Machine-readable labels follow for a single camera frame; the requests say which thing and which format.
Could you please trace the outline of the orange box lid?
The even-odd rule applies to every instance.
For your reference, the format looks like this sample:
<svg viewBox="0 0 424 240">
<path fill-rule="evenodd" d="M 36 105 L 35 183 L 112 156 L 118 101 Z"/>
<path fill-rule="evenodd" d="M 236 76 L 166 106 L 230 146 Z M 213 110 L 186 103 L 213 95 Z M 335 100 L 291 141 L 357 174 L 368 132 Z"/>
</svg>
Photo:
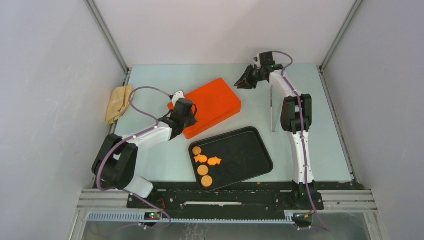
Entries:
<svg viewBox="0 0 424 240">
<path fill-rule="evenodd" d="M 241 111 L 242 102 L 223 78 L 217 78 L 189 93 L 186 99 L 197 107 L 194 126 L 183 130 L 184 137 L 190 140 Z"/>
</svg>

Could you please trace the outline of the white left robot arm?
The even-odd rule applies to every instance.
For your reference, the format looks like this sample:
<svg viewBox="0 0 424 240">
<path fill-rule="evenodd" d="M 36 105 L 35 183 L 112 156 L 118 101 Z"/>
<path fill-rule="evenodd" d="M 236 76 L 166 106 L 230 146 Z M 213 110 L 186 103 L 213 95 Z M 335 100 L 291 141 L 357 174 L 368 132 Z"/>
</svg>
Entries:
<svg viewBox="0 0 424 240">
<path fill-rule="evenodd" d="M 154 185 L 135 173 L 138 153 L 181 135 L 186 128 L 197 123 L 197 106 L 189 99 L 179 98 L 157 123 L 128 136 L 109 134 L 93 162 L 91 171 L 96 176 L 98 189 L 118 189 L 139 196 L 145 208 L 158 202 Z"/>
</svg>

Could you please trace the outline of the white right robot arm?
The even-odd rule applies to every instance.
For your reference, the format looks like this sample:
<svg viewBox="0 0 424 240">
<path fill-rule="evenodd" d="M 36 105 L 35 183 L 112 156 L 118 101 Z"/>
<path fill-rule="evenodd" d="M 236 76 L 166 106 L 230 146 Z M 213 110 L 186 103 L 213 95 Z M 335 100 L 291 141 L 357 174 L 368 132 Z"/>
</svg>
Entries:
<svg viewBox="0 0 424 240">
<path fill-rule="evenodd" d="M 259 53 L 234 84 L 237 89 L 251 90 L 266 81 L 282 97 L 280 124 L 289 137 L 294 162 L 294 182 L 297 185 L 313 183 L 315 178 L 309 153 L 309 131 L 312 125 L 312 97 L 303 94 L 289 80 L 287 68 L 293 58 L 281 51 Z"/>
</svg>

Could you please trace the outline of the silver metal tongs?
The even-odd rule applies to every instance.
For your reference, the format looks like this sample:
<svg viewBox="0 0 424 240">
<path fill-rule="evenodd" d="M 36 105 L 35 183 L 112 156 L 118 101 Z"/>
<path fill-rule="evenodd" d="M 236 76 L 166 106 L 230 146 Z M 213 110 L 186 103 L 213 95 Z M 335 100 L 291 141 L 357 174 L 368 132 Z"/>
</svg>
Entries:
<svg viewBox="0 0 424 240">
<path fill-rule="evenodd" d="M 283 99 L 276 87 L 270 88 L 271 131 L 275 133 L 280 125 Z"/>
</svg>

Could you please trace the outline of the black baking tray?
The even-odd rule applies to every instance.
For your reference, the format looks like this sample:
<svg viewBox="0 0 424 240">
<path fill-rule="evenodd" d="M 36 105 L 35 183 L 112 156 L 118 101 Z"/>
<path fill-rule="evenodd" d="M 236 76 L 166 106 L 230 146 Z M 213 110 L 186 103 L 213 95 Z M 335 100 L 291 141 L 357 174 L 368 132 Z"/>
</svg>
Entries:
<svg viewBox="0 0 424 240">
<path fill-rule="evenodd" d="M 222 159 L 221 164 L 211 166 L 207 162 L 195 163 L 195 155 L 192 152 L 194 147 L 200 147 L 201 155 L 207 156 L 208 159 L 213 157 Z M 260 133 L 253 126 L 195 141 L 188 147 L 188 152 L 197 185 L 203 192 L 215 191 L 268 174 L 274 168 L 274 163 Z M 229 163 L 238 165 L 237 172 L 228 172 Z M 200 165 L 206 165 L 209 169 L 207 175 L 213 178 L 213 184 L 210 187 L 201 185 L 203 176 L 197 173 Z"/>
</svg>

